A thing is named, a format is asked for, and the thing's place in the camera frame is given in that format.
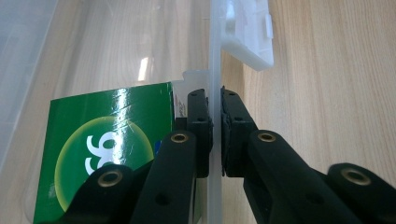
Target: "green cardboard box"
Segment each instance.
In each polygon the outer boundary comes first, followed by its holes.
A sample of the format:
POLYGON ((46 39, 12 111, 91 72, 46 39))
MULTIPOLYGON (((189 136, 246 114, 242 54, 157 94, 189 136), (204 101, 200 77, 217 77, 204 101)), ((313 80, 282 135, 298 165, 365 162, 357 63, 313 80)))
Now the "green cardboard box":
POLYGON ((51 101, 34 223, 58 219, 103 165, 151 161, 173 119, 171 83, 51 101))

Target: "clear plastic container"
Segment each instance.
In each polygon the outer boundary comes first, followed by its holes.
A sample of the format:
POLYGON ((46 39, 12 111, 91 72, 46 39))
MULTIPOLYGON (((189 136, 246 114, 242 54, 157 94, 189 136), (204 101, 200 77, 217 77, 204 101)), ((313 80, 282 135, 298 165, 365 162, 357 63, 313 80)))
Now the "clear plastic container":
POLYGON ((255 60, 252 67, 271 66, 268 3, 253 2, 263 6, 260 16, 250 13, 251 1, 237 0, 2 1, 0 223, 32 223, 51 99, 182 80, 183 74, 187 91, 207 89, 215 127, 210 176, 202 181, 203 199, 210 201, 203 222, 221 223, 221 47, 231 43, 237 49, 231 54, 247 64, 255 60), (244 13, 251 14, 248 23, 240 22, 244 13), (245 34, 230 33, 230 24, 239 31, 246 26, 245 34), (260 33, 255 44, 246 30, 260 33))

